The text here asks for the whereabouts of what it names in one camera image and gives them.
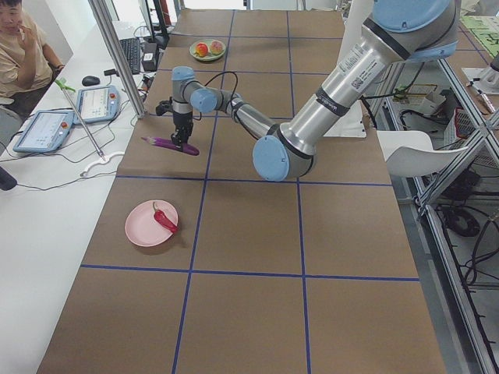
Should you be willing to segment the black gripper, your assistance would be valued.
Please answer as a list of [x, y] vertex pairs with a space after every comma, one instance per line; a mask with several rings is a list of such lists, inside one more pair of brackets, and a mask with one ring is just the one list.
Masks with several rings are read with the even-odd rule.
[[175, 125], [175, 132], [171, 134], [171, 141], [175, 145], [181, 147], [189, 145], [189, 138], [193, 131], [193, 113], [173, 113], [173, 122]]

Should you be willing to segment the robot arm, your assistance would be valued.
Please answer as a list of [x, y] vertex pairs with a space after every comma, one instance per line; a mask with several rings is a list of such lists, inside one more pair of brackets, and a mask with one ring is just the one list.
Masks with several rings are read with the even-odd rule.
[[306, 175], [317, 142], [390, 65], [447, 58], [457, 46], [459, 1], [375, 1], [358, 41], [290, 122], [272, 122], [238, 94], [200, 84], [188, 66], [172, 70], [172, 110], [223, 111], [255, 139], [258, 175], [280, 182]]

